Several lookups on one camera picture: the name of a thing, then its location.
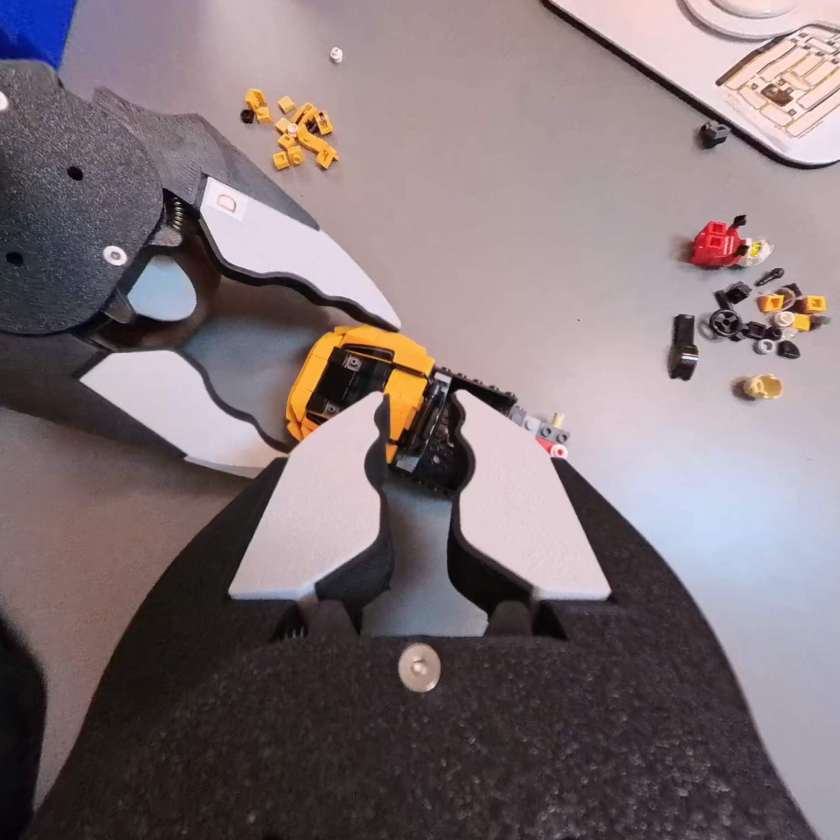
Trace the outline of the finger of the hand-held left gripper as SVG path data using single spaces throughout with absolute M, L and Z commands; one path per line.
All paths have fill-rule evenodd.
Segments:
M 357 321 L 394 332 L 402 328 L 373 279 L 320 228 L 211 176 L 205 179 L 199 207 L 205 239 L 232 278 L 293 288 Z
M 226 404 L 204 368 L 181 351 L 107 353 L 79 382 L 177 449 L 187 463 L 257 477 L 289 456 L 252 415 Z

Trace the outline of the red lego minifigure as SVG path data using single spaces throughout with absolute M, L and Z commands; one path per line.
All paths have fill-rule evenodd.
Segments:
M 742 235 L 747 216 L 735 216 L 730 224 L 710 221 L 695 237 L 689 263 L 703 269 L 745 269 L 762 264 L 774 246 L 765 238 Z

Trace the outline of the yellow lego car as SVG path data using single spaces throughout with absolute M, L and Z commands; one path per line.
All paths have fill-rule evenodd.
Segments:
M 439 365 L 418 343 L 371 326 L 338 327 L 313 345 L 287 399 L 287 429 L 298 442 L 373 392 L 390 400 L 385 446 L 390 469 L 451 497 L 466 479 L 467 455 L 457 440 L 454 394 L 478 398 L 535 438 L 555 459 L 569 454 L 563 418 L 545 423 L 512 392 Z

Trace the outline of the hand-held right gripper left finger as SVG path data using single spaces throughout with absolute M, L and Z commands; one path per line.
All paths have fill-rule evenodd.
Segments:
M 389 398 L 374 392 L 295 447 L 228 588 L 232 599 L 366 607 L 388 589 L 390 424 Z

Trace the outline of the sticker sheet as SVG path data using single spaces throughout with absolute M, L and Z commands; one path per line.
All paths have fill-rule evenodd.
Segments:
M 839 29 L 817 22 L 772 39 L 716 80 L 762 131 L 797 143 L 838 122 Z

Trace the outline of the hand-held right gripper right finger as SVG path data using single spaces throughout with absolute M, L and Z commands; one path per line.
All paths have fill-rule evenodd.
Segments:
M 549 452 L 467 391 L 453 404 L 467 459 L 448 544 L 458 592 L 479 607 L 607 601 L 612 588 Z

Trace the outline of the blue plastic bin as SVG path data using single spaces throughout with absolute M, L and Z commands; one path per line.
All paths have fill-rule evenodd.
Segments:
M 59 68 L 76 6 L 76 1 L 1 1 L 1 59 Z

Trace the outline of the pile of small lego pieces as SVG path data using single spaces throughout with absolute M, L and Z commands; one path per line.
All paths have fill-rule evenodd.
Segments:
M 733 282 L 715 292 L 717 309 L 706 318 L 712 336 L 748 342 L 759 355 L 786 360 L 801 357 L 800 341 L 833 322 L 827 299 L 807 295 L 796 283 L 784 282 L 781 268 L 755 283 Z

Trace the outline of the pile of yellow lego bricks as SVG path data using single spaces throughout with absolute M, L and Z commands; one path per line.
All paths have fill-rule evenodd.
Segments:
M 271 162 L 276 172 L 298 168 L 308 159 L 325 172 L 341 160 L 332 143 L 333 122 L 312 101 L 297 101 L 288 95 L 270 100 L 261 89 L 251 87 L 245 92 L 239 120 L 244 125 L 272 129 Z

